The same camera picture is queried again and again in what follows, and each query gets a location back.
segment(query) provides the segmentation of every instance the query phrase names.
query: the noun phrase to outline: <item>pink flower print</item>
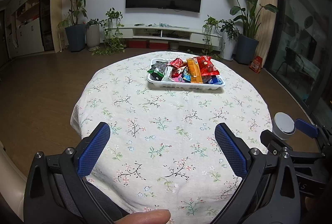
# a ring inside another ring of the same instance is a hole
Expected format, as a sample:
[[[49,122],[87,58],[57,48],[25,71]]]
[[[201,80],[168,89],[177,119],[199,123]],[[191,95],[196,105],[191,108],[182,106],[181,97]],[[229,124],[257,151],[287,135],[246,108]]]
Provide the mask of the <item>pink flower print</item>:
[[[123,180],[124,184],[128,185],[128,183],[129,183],[129,178],[124,177],[124,178],[122,178],[122,180]]]

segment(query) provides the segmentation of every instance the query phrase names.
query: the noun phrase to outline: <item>beige sofa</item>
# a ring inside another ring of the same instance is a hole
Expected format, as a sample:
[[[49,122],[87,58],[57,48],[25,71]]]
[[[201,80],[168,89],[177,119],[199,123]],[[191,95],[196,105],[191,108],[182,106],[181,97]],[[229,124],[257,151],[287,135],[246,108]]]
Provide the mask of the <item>beige sofa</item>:
[[[0,193],[10,208],[23,220],[23,201],[27,178],[4,151],[0,141]]]

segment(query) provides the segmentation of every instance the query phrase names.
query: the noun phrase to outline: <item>blue gripper pad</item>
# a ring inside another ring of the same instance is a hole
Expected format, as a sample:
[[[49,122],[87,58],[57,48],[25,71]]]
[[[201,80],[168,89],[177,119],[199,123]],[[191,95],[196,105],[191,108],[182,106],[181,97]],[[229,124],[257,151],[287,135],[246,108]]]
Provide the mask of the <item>blue gripper pad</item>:
[[[301,118],[295,120],[295,128],[299,131],[302,131],[305,135],[308,135],[310,138],[318,137],[318,128]]]
[[[95,166],[100,154],[102,153],[104,147],[106,146],[111,135],[110,127],[107,123],[100,122],[99,125],[95,128],[95,130],[90,134],[89,137],[85,137],[77,146],[77,152],[79,152],[79,146],[81,143],[88,143],[87,146],[84,145],[83,152],[78,158],[77,162],[77,173],[80,178],[84,176],[88,176],[93,167]]]
[[[220,149],[224,153],[235,175],[242,177],[242,179],[245,178],[248,172],[246,159],[221,124],[218,124],[215,127],[215,140],[220,146]]]

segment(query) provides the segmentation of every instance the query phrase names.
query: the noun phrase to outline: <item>pile of snacks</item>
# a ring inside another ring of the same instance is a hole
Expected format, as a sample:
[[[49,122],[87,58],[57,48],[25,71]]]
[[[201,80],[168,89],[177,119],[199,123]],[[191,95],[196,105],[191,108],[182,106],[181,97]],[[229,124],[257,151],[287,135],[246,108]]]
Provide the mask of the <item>pile of snacks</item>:
[[[219,71],[211,63],[210,56],[197,56],[183,61],[176,58],[171,62],[156,61],[147,71],[155,81],[183,82],[221,85]]]

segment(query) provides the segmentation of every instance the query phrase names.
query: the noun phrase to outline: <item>red box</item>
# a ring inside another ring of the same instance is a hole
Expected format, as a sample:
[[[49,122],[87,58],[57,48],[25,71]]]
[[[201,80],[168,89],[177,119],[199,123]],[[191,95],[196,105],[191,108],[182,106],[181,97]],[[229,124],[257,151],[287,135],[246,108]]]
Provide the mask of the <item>red box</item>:
[[[150,42],[149,43],[149,48],[152,49],[164,49],[164,50],[168,50],[169,48],[168,44],[162,44],[160,42]]]
[[[129,48],[146,48],[146,41],[128,41]]]

